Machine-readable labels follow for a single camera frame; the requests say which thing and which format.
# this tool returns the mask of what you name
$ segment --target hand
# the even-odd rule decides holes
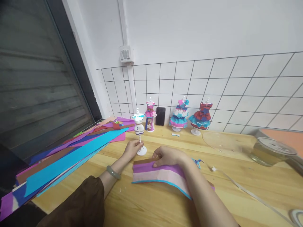
[[[153,167],[159,167],[162,165],[180,165],[182,167],[184,161],[188,160],[189,157],[183,152],[175,148],[160,146],[157,148],[152,155],[152,158],[160,157],[158,161],[156,161]]]
[[[141,147],[144,146],[144,143],[139,140],[132,140],[129,141],[126,145],[126,148],[123,153],[123,157],[125,157],[128,161],[130,161],[134,156],[136,156],[136,153],[141,149]]]

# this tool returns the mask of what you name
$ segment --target red dress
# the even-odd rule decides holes
[[[201,103],[200,110],[195,112],[194,115],[190,116],[189,120],[191,125],[198,129],[206,130],[210,125],[211,115],[209,113],[212,103]]]

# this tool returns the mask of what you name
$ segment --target wire grid panel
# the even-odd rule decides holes
[[[210,98],[209,130],[253,134],[258,128],[272,128],[302,132],[302,62],[303,52],[294,52],[134,65],[136,104],[144,113],[151,97],[155,110],[157,106],[166,108],[168,125],[183,96],[189,100],[189,116]],[[109,110],[115,116],[130,117],[126,70],[116,67],[101,71]]]

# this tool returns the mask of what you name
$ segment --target paper bow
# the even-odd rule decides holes
[[[181,107],[180,105],[177,105],[176,109],[181,109],[183,111],[186,111],[187,110],[187,107]]]

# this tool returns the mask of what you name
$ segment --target miniature dress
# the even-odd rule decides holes
[[[179,100],[178,105],[176,109],[173,112],[173,116],[171,117],[169,121],[169,125],[172,125],[176,128],[186,128],[187,127],[187,119],[186,117],[188,116],[188,111],[186,105],[189,104],[189,101],[187,99]]]

